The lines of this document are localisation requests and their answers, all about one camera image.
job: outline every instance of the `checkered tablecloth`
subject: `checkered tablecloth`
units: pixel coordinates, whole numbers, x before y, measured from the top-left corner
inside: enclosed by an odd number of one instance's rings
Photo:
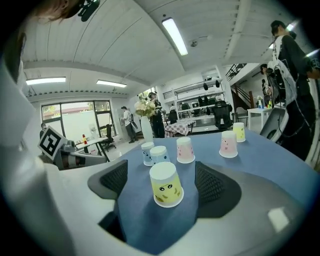
[[[188,132],[191,130],[191,128],[189,128],[188,126],[192,125],[195,122],[196,122],[195,120],[190,120],[190,121],[179,121],[179,122],[170,124],[164,128],[165,137],[166,138],[173,137],[173,135],[176,133],[187,136]]]

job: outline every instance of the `white vase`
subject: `white vase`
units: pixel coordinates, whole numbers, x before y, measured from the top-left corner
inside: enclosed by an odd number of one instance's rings
[[[152,133],[151,124],[147,116],[141,116],[141,130],[145,142],[154,141],[154,135]]]

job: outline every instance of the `railing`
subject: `railing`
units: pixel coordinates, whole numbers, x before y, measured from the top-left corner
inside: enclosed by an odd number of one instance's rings
[[[249,91],[248,93],[235,84],[231,86],[231,89],[236,93],[236,95],[241,96],[248,106],[250,106],[252,109],[255,107],[252,91]]]
[[[168,99],[168,98],[171,98],[173,96],[175,96],[175,94],[174,94],[174,92],[172,90],[163,93],[164,99]]]
[[[225,75],[226,79],[230,81],[239,73],[241,69],[244,68],[245,65],[247,65],[247,63],[233,64],[232,67],[229,69],[229,71]]]

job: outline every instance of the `paper cup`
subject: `paper cup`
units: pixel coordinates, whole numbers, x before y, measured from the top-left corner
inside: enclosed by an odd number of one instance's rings
[[[246,141],[245,124],[243,122],[235,122],[233,124],[233,131],[236,134],[236,142]]]
[[[155,146],[153,142],[146,142],[141,145],[142,155],[143,155],[143,163],[145,166],[153,166],[152,158],[150,155],[150,149]]]
[[[185,192],[173,163],[157,163],[151,167],[149,174],[153,199],[158,206],[171,208],[180,204]]]
[[[189,164],[195,160],[194,149],[189,137],[181,137],[176,140],[177,158],[182,164]]]
[[[170,162],[170,158],[165,146],[155,146],[150,149],[152,164],[158,164],[161,162]]]
[[[226,130],[221,133],[219,154],[224,158],[234,158],[238,155],[237,135],[234,131]]]

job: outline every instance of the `blue tablecloth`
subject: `blue tablecloth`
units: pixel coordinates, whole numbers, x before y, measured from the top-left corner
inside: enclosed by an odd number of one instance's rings
[[[269,179],[308,209],[320,185],[320,175],[281,146],[245,131],[246,141],[237,144],[238,156],[219,155],[221,133],[190,136],[195,160],[228,167]],[[173,208],[159,207],[153,199],[149,170],[143,164],[141,146],[124,154],[128,160],[128,180],[118,198],[118,208],[127,243],[141,251],[159,254],[178,241],[195,223],[198,192],[195,161],[177,162],[177,138],[156,138],[155,146],[166,146],[184,189],[182,202]]]

